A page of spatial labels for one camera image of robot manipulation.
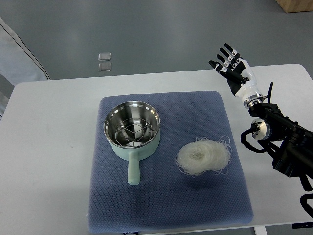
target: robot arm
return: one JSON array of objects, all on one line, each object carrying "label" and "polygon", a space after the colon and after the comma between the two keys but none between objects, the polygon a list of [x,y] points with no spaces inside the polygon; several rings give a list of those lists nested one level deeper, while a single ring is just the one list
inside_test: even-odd
[{"label": "robot arm", "polygon": [[[313,179],[313,132],[298,125],[298,122],[284,116],[276,104],[270,103],[272,83],[267,96],[263,96],[257,89],[256,78],[248,62],[230,45],[225,44],[230,54],[220,49],[227,58],[217,55],[223,63],[210,61],[209,64],[227,79],[232,93],[241,98],[249,114],[255,119],[250,129],[241,134],[241,143],[251,151],[267,152],[272,158],[275,170],[288,177],[299,177],[305,191],[312,191],[307,178]],[[246,141],[246,136],[252,134],[263,149],[257,149]],[[272,142],[283,141],[278,147]],[[313,218],[313,209],[307,203],[313,199],[313,194],[303,195],[300,199],[305,211]]]}]

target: white table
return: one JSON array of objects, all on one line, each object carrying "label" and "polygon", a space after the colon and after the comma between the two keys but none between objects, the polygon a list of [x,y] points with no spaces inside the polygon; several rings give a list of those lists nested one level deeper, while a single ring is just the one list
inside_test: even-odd
[{"label": "white table", "polygon": [[[301,65],[253,71],[264,95],[274,82],[272,103],[283,114],[313,130],[313,82]],[[103,97],[201,90],[218,91],[223,98],[254,219],[249,224],[145,233],[312,221],[299,203],[305,194],[299,178],[273,170],[268,154],[253,153],[240,143],[240,134],[255,118],[232,95],[224,78],[214,70],[200,70],[19,84],[0,122],[0,234],[88,234],[95,126]]]}]

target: mint green handle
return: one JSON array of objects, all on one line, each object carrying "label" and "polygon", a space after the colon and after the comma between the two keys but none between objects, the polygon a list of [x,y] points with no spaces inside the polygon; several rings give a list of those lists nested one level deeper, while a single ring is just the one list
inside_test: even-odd
[{"label": "mint green handle", "polygon": [[140,182],[140,168],[137,153],[129,153],[127,181],[130,185],[137,185]]}]

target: blue mat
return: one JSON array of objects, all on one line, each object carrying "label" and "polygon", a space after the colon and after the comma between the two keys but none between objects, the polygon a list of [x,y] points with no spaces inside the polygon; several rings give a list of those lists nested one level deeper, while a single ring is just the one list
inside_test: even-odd
[{"label": "blue mat", "polygon": [[[103,132],[116,105],[147,102],[160,116],[158,149],[140,161],[141,182],[127,183],[128,161],[116,156]],[[226,175],[180,172],[175,156],[196,137],[230,137]],[[91,233],[248,223],[253,218],[248,191],[222,98],[218,92],[178,92],[106,97],[99,106],[92,166],[88,224]]]}]

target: concrete floor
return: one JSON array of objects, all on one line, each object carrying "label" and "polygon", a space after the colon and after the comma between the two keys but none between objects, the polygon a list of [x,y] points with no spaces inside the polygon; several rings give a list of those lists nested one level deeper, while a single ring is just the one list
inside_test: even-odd
[{"label": "concrete floor", "polygon": [[[51,79],[211,69],[225,42],[251,66],[298,63],[313,77],[313,12],[286,14],[275,0],[2,0],[0,16]],[[111,71],[98,72],[100,52],[111,52]],[[10,96],[1,76],[0,86]],[[291,225],[267,231],[313,233]]]}]

